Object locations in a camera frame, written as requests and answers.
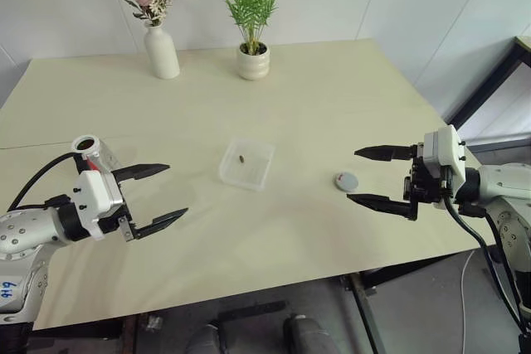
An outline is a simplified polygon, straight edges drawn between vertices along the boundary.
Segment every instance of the floor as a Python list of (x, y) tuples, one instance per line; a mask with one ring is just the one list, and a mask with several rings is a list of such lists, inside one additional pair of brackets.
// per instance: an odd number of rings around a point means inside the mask
[[(369, 297), (387, 352), (447, 354), (461, 351), (460, 273), (467, 255), (454, 255), (383, 284)], [(480, 252), (471, 258), (464, 286), (465, 353), (516, 354), (518, 330), (494, 291)], [(353, 295), (344, 290), (338, 279), (288, 285), (157, 312), (163, 317), (163, 328), (157, 332), (140, 332), (137, 353), (183, 353), (193, 332), (216, 318), (219, 312), (282, 300), (286, 303), (282, 311), (225, 324), (231, 354), (284, 353), (282, 323), (291, 313), (304, 313), (318, 319), (336, 341), (341, 354), (371, 353)], [(110, 354), (119, 352), (119, 345), (113, 341), (61, 341), (54, 347), (30, 352)]]

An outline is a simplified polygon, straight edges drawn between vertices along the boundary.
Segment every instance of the table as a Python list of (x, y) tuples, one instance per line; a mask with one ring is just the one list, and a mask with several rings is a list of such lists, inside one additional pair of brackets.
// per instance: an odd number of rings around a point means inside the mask
[(531, 51), (531, 36), (517, 36), (515, 39), (524, 49)]
[[(134, 219), (185, 206), (164, 232), (125, 243), (119, 232), (58, 250), (35, 328), (57, 327), (374, 269), (476, 247), (444, 212), (418, 221), (370, 211), (333, 184), (402, 197), (409, 162), (374, 162), (354, 149), (406, 145), (443, 126), (371, 40), (274, 46), (270, 75), (238, 78), (234, 51), (179, 52), (182, 74), (157, 80), (143, 56), (32, 61), (0, 112), (0, 206), (82, 133), (105, 139), (124, 165), (165, 162), (126, 182)], [(276, 146), (263, 192), (217, 176), (232, 137)], [(478, 163), (467, 154), (469, 166)], [(27, 203), (69, 192), (61, 164)], [(486, 234), (486, 223), (468, 220)]]

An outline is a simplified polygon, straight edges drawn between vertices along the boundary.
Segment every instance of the white plant pot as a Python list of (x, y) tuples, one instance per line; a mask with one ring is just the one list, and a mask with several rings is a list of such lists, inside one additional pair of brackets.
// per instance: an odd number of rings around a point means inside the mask
[(241, 47), (236, 49), (236, 68), (238, 75), (248, 80), (258, 80), (269, 73), (270, 51), (264, 44), (265, 53), (249, 56), (241, 51)]
[(160, 79), (172, 79), (181, 72), (172, 37), (162, 26), (153, 27), (146, 22), (148, 31), (144, 36), (144, 44), (148, 52), (151, 69)]

